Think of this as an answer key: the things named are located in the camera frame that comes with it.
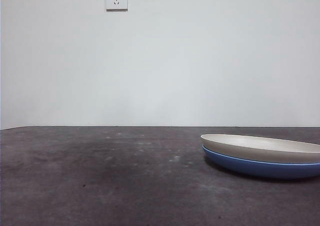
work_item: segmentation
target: stacked plates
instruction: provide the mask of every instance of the stacked plates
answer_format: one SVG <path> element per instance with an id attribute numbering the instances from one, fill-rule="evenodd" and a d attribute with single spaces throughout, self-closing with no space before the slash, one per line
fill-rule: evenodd
<path id="1" fill-rule="evenodd" d="M 278 179 L 320 175 L 320 145 L 241 135 L 201 135 L 206 155 L 240 173 Z"/>

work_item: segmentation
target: blue plate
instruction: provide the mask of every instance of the blue plate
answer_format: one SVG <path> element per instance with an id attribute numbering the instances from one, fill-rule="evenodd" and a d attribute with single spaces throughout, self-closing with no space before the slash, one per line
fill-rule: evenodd
<path id="1" fill-rule="evenodd" d="M 320 175 L 320 163 L 268 163 L 222 155 L 208 150 L 205 146 L 202 148 L 209 159 L 217 165 L 247 175 L 276 179 L 300 179 Z"/>

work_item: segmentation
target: table surface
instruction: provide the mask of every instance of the table surface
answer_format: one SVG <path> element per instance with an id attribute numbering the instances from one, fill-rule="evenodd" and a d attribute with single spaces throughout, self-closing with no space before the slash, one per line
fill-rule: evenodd
<path id="1" fill-rule="evenodd" d="M 201 134 L 320 144 L 320 128 L 22 127 L 1 131 L 4 226 L 317 226 L 320 177 L 211 163 Z"/>

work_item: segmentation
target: dark concrete table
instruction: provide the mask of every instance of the dark concrete table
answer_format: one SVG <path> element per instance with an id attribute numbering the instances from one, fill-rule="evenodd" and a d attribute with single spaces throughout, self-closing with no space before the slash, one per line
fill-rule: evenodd
<path id="1" fill-rule="evenodd" d="M 199 136 L 320 143 L 320 128 L 23 127 L 1 132 L 3 226 L 317 226 L 320 177 L 224 170 Z"/>

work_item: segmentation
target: wall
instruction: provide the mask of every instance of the wall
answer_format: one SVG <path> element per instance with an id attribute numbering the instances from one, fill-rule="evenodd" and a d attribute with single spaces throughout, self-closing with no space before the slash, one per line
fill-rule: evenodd
<path id="1" fill-rule="evenodd" d="M 1 0 L 1 126 L 320 126 L 319 0 Z"/>

